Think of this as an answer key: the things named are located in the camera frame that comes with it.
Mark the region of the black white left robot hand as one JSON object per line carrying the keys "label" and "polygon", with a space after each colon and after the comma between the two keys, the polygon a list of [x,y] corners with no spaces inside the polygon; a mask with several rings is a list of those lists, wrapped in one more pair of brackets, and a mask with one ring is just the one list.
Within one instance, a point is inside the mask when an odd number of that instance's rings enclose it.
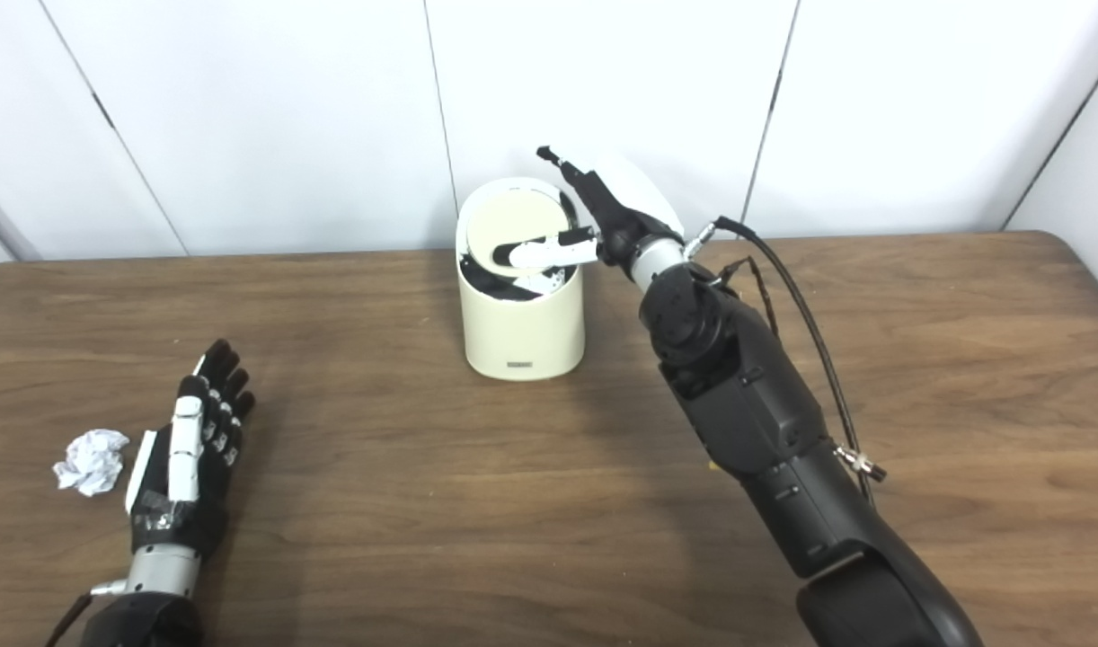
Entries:
{"label": "black white left robot hand", "polygon": [[179,383],[170,421],[144,433],[125,497],[134,553],[152,545],[180,545],[203,558],[217,551],[256,405],[249,378],[229,342],[213,342]]}

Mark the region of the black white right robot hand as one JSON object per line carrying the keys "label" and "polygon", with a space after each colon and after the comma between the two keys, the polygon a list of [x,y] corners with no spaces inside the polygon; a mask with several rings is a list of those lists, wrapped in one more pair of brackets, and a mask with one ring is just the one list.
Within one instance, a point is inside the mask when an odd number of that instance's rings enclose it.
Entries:
{"label": "black white right robot hand", "polygon": [[582,263],[605,263],[629,271],[647,246],[657,241],[684,245],[684,227],[660,189],[615,153],[556,153],[537,148],[538,158],[562,174],[593,226],[575,226],[553,235],[494,245],[491,261],[503,269],[565,269]]}

